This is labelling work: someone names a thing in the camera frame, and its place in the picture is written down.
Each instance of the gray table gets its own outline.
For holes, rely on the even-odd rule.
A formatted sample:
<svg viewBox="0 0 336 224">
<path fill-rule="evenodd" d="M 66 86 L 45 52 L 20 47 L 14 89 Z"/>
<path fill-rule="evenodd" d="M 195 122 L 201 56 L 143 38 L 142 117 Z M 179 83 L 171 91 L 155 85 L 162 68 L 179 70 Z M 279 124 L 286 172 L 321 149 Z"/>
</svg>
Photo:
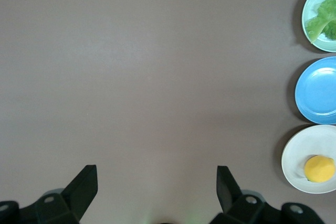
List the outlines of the gray table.
<svg viewBox="0 0 336 224">
<path fill-rule="evenodd" d="M 312 61 L 305 0 L 0 0 L 0 195 L 21 207 L 86 165 L 82 223 L 206 224 L 217 165 L 274 207 L 336 223 L 335 192 L 280 165 L 309 126 L 293 99 Z"/>
</svg>

